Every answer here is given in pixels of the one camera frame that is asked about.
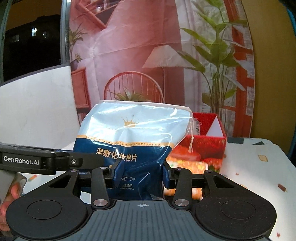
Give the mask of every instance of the silver screw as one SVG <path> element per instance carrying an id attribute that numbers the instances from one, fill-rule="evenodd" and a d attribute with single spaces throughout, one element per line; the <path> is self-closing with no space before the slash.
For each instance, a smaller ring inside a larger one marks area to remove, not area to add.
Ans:
<path id="1" fill-rule="evenodd" d="M 189 201 L 186 199 L 178 199 L 175 201 L 175 204 L 179 207 L 186 207 L 189 204 Z"/>
<path id="2" fill-rule="evenodd" d="M 105 199 L 94 200 L 94 205 L 97 207 L 103 207 L 103 206 L 106 206 L 107 204 L 108 204 L 108 201 Z"/>

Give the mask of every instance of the gold crown logo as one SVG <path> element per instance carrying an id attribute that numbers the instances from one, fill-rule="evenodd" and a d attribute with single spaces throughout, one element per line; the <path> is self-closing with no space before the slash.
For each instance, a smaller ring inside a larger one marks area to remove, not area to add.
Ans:
<path id="1" fill-rule="evenodd" d="M 133 122 L 133 119 L 131 119 L 131 121 L 128 120 L 123 120 L 124 121 L 124 127 L 135 127 L 136 126 L 136 122 Z"/>

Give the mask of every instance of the human hand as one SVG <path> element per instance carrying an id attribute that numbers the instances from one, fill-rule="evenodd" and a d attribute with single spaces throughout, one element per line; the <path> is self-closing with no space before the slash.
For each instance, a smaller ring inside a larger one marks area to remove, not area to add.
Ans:
<path id="1" fill-rule="evenodd" d="M 16 183 L 9 189 L 9 195 L 4 199 L 2 205 L 0 206 L 0 231 L 8 232 L 10 231 L 9 226 L 6 222 L 6 210 L 8 206 L 17 198 L 20 197 L 20 184 Z"/>

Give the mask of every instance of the patterned tablecloth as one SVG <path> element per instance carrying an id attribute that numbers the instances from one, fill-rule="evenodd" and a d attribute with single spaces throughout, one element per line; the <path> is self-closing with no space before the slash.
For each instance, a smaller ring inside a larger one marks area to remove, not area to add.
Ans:
<path id="1" fill-rule="evenodd" d="M 270 201 L 277 211 L 277 221 L 270 235 L 272 241 L 295 241 L 296 232 L 296 168 L 284 152 L 265 139 L 229 139 L 225 150 L 221 174 L 243 185 Z M 65 147 L 71 150 L 73 143 Z M 23 174 L 28 178 L 27 193 L 55 176 Z M 90 203 L 90 194 L 81 199 Z"/>

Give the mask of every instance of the gold stripe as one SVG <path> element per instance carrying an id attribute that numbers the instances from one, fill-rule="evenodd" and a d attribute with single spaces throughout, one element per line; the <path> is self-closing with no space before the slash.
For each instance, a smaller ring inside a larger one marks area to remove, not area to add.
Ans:
<path id="1" fill-rule="evenodd" d="M 170 143 L 170 142 L 162 142 L 162 143 L 157 143 L 157 142 L 122 142 L 122 141 L 111 142 L 111 141 L 103 140 L 103 139 L 96 138 L 96 137 L 90 137 L 87 135 L 78 135 L 77 138 L 84 138 L 84 139 L 89 139 L 92 141 L 99 141 L 99 142 L 110 144 L 110 145 L 120 145 L 120 146 L 124 146 L 124 147 L 131 147 L 131 146 L 164 147 L 164 146 L 169 146 L 173 149 L 175 146 L 173 143 Z"/>

